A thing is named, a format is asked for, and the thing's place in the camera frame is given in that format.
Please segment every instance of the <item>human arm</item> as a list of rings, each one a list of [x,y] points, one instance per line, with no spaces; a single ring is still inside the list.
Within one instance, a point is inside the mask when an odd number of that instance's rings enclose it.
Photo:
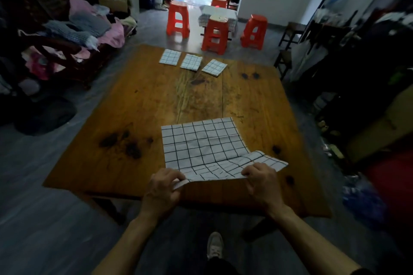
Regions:
[[[277,173],[263,163],[247,166],[248,192],[277,223],[310,274],[350,275],[360,266],[306,224],[287,206],[281,195]]]
[[[121,239],[92,272],[93,275],[132,274],[139,256],[158,221],[177,205],[180,191],[173,190],[174,180],[185,176],[170,168],[153,174],[142,199],[137,218],[131,221]]]

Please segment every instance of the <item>wooden board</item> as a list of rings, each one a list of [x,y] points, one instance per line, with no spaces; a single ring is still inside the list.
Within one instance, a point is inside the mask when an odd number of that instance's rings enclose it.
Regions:
[[[228,64],[217,78],[159,64],[164,48],[141,45],[61,156],[44,186],[96,196],[141,198],[152,173],[165,167],[161,126],[231,116],[251,151],[287,161],[283,195],[299,215],[330,216],[276,69]],[[273,152],[273,146],[281,149]],[[244,179],[193,182],[182,204],[256,210]]]

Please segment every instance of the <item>human hand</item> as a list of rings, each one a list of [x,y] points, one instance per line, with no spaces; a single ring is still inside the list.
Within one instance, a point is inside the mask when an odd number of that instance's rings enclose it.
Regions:
[[[277,172],[264,163],[248,165],[241,172],[247,180],[249,194],[261,204],[274,220],[280,219],[291,209],[284,203]]]
[[[156,174],[152,174],[142,199],[140,217],[158,223],[159,219],[177,205],[180,190],[173,190],[175,179],[184,180],[185,175],[171,168],[161,168]]]

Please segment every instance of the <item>black sleeve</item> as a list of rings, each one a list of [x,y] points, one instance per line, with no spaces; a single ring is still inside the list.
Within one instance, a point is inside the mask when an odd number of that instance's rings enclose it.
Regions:
[[[372,272],[365,268],[361,268],[359,270],[355,270],[351,275],[374,275]]]

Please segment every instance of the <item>gray floor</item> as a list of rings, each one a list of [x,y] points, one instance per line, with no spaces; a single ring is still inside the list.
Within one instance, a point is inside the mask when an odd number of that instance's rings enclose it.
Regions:
[[[66,191],[46,189],[43,180],[82,127],[99,100],[140,43],[201,53],[199,9],[190,10],[189,40],[166,37],[167,12],[140,16],[137,35],[94,81],[90,91],[77,84],[62,88],[78,114],[65,126],[41,137],[24,136],[12,125],[0,127],[0,269],[2,274],[88,274],[117,241],[117,226]],[[240,46],[239,35],[228,45],[225,58],[271,66],[277,56],[279,30],[268,30],[262,51]],[[375,270],[383,255],[397,252],[385,232],[373,232],[355,221],[341,203],[343,176],[321,150],[312,116],[289,96],[316,175],[333,211],[332,219],[306,221],[361,265]],[[128,218],[138,212],[129,204]],[[142,254],[137,274],[199,274],[206,262],[210,232],[221,232],[224,255],[243,274],[307,274],[279,231],[248,244],[240,233],[259,217],[187,210],[178,207],[155,231]]]

